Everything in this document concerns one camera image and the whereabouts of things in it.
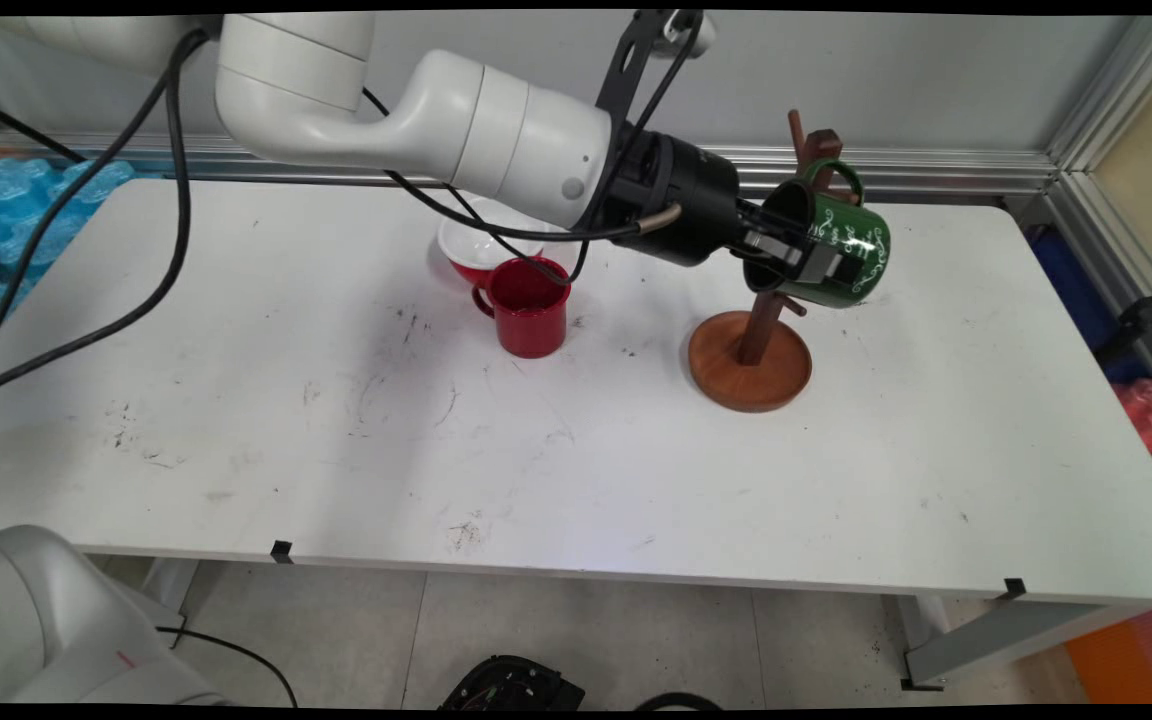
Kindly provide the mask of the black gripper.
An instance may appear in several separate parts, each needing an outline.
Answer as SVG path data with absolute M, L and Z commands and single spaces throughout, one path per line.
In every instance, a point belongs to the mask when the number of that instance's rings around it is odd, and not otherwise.
M 836 247 L 803 234 L 803 225 L 751 200 L 738 200 L 732 161 L 685 141 L 645 131 L 634 141 L 605 191 L 602 225 L 620 227 L 677 206 L 653 232 L 614 240 L 617 247 L 695 266 L 741 242 L 750 286 L 820 285 L 841 263 Z

